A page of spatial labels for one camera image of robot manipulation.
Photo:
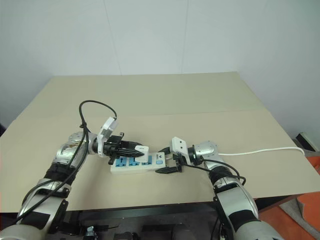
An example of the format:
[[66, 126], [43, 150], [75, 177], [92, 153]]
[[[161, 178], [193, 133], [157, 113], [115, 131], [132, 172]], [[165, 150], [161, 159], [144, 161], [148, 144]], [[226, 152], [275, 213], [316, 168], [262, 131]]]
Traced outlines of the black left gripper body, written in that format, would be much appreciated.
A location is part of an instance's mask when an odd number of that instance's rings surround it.
[[114, 161], [121, 156], [124, 156], [124, 149], [121, 147], [122, 138], [124, 133], [119, 135], [111, 135], [103, 144], [103, 153], [109, 157], [108, 164], [113, 165]]

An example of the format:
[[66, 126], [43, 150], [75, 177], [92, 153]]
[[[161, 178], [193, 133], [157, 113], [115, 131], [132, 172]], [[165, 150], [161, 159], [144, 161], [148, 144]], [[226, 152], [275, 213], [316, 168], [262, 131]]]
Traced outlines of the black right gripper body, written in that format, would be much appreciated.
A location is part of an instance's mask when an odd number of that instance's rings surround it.
[[187, 164], [186, 158], [181, 153], [173, 153], [172, 158], [175, 161], [175, 172], [182, 172], [182, 167]]

